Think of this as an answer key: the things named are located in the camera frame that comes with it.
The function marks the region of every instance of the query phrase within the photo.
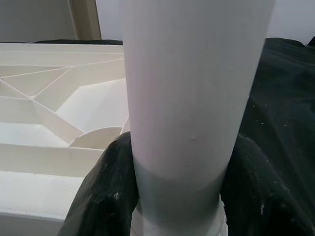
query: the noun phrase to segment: white wall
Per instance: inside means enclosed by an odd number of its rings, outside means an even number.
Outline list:
[[[102,39],[121,40],[119,0],[96,0]],[[307,44],[315,36],[315,0],[276,0],[267,37]]]
[[[122,40],[119,1],[96,0],[102,39]]]
[[[68,0],[0,0],[0,42],[75,38]]]
[[[307,44],[315,36],[315,0],[277,0],[267,37]]]

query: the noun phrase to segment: white molded plastic piece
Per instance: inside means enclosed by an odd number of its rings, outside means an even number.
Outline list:
[[[122,0],[133,236],[226,236],[219,192],[273,0]]]
[[[56,234],[49,227],[61,225],[83,177],[126,126],[123,52],[0,44],[2,232],[23,235],[31,221],[33,232]]]

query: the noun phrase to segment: white pipe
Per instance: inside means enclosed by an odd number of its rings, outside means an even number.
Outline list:
[[[220,232],[219,191],[273,3],[122,0],[140,194],[131,235]]]

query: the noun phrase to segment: black cloth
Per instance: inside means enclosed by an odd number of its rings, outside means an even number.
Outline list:
[[[315,38],[266,40],[221,197],[229,236],[315,235]],[[129,236],[137,200],[125,134],[85,178],[59,236]]]
[[[54,44],[102,44],[102,45],[122,45],[123,42],[120,40],[70,40],[70,39],[57,39],[57,40],[45,40],[38,41],[35,43],[54,43]]]
[[[129,236],[138,198],[128,132],[85,177],[58,236]]]
[[[230,236],[315,235],[312,45],[265,42],[221,190]]]

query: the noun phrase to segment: white plastic tray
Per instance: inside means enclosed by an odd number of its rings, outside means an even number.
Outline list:
[[[128,130],[123,58],[122,46],[0,44],[0,228],[8,234],[24,230],[10,232],[9,216],[62,222],[83,177]]]

